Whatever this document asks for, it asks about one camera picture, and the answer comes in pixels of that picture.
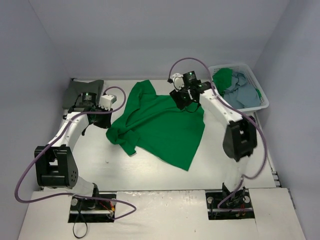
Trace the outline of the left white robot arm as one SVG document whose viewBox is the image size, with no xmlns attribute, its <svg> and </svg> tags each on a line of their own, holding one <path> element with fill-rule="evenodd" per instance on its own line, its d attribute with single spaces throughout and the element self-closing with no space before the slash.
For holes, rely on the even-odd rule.
<svg viewBox="0 0 320 240">
<path fill-rule="evenodd" d="M 34 151 L 38 159 L 35 169 L 39 186 L 66 189 L 75 195 L 73 201 L 76 206 L 85 210 L 94 210 L 99 206 L 98 186 L 79 176 L 73 150 L 88 126 L 94 125 L 101 129 L 111 127 L 112 105 L 116 100 L 112 94 L 98 96 L 93 92 L 83 92 L 76 97 L 63 117 L 63 125 L 48 143 L 50 147 L 38 146 Z"/>
</svg>

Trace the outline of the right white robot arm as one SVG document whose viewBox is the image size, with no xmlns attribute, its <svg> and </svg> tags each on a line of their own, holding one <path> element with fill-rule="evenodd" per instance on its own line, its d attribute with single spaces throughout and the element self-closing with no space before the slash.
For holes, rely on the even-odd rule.
<svg viewBox="0 0 320 240">
<path fill-rule="evenodd" d="M 233 206 L 239 201 L 238 191 L 243 185 L 249 157 L 257 147 L 256 128 L 241 114 L 230 109 L 211 82 L 197 79 L 194 71 L 175 73 L 167 81 L 173 84 L 174 90 L 169 95 L 180 110 L 196 103 L 225 128 L 222 148 L 230 161 L 222 183 L 221 200 L 225 205 Z"/>
</svg>

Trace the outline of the grey t shirt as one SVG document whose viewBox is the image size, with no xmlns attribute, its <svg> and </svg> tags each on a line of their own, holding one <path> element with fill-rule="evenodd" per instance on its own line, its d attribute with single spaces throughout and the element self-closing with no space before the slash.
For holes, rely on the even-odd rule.
<svg viewBox="0 0 320 240">
<path fill-rule="evenodd" d="M 91 82 L 70 80 L 69 85 L 63 96 L 62 108 L 64 110 L 69 109 L 71 106 L 74 105 L 78 95 L 85 92 L 95 93 L 96 103 L 98 103 L 103 90 L 103 86 L 104 81 L 101 79 L 94 80 Z"/>
</svg>

